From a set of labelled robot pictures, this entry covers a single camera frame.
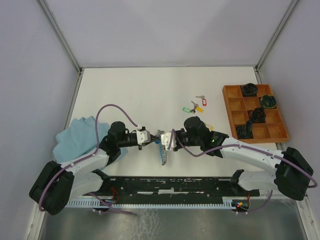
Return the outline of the light blue cloth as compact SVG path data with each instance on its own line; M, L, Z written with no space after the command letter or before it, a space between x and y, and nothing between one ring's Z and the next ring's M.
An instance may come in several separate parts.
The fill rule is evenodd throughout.
M53 156L59 164L77 159L97 147L95 123L93 116L75 118L68 128L56 135Z

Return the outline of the black scrunchie top compartment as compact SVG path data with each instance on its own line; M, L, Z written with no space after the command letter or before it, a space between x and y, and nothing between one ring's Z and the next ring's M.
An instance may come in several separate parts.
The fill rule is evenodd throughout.
M256 97L258 93L258 87L253 83L247 83L240 86L243 97Z

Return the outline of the wooden compartment tray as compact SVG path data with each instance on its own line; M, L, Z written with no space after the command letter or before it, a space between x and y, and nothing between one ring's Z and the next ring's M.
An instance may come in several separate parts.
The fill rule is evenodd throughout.
M234 138L250 144L285 143L290 139L268 84L225 85L222 93Z

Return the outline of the dark floral scrunchie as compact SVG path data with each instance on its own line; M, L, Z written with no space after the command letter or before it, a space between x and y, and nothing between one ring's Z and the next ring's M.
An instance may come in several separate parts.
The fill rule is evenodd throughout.
M253 138L253 123L248 121L246 124L236 127L236 134L238 139L252 139Z

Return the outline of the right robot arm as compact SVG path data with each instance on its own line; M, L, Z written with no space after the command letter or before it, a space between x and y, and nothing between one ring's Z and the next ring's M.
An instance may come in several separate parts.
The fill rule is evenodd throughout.
M185 120L184 128L172 130L162 137L165 150L186 150L199 147L200 154L223 159L237 160L259 168L259 171L237 170L229 183L231 193L236 196L246 191L279 191L286 197L302 201L307 189L316 188L313 169L295 148L285 151L266 149L242 142L225 133L209 130L198 116Z

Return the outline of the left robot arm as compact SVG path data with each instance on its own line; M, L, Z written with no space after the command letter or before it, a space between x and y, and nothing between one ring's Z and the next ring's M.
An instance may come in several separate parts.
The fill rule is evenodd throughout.
M98 147L87 155L59 164L48 162L29 191L29 197L42 211L51 215L61 212L69 201L88 193L106 195L111 189L110 177L102 169L115 162L122 148L160 142L145 127L130 132L121 121L113 122Z

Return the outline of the green key tag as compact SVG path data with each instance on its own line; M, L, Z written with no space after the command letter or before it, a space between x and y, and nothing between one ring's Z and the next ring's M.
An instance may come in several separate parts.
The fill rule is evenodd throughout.
M182 110L183 110L184 112L186 112L186 113L191 113L191 112L192 112L192 110L189 109L189 108L187 108L187 107L183 107Z

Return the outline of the green yellow scrunchie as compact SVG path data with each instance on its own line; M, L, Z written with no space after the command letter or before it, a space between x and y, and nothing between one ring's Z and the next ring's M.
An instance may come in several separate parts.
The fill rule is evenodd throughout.
M259 99L260 105L264 109L275 109L277 107L277 100L271 94L263 95Z

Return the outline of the yellow open key tag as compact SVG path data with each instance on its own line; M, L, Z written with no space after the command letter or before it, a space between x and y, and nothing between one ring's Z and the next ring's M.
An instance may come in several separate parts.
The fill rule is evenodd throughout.
M213 127L212 125L210 125L210 124L205 123L205 126L206 126L210 131L212 131L212 130L214 129L214 127Z

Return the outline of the red key tag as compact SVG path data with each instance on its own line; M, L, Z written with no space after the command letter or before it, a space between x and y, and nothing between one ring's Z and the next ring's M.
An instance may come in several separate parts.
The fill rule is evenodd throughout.
M207 100L205 99L205 98L202 98L201 99L202 100L202 105L204 106L204 107L206 107L207 106Z

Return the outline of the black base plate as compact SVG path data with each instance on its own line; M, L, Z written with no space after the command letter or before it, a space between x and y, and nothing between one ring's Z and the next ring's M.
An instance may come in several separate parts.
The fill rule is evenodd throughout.
M213 197L258 197L258 190L247 191L230 177L112 176L98 196L121 197L148 193L203 193Z

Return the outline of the black orange scrunchie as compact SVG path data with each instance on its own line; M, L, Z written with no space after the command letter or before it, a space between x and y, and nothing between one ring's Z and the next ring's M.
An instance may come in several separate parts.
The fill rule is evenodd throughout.
M257 107L248 112L248 117L253 124L265 123L266 113L264 108Z

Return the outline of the silver key on yellow tag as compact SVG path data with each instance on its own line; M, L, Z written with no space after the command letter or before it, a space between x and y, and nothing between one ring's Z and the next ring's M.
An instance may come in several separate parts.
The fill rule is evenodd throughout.
M197 103L195 103L195 102L193 102L193 101L191 101L191 103L193 104L193 107L194 107L194 108L197 108L197 107L199 106Z

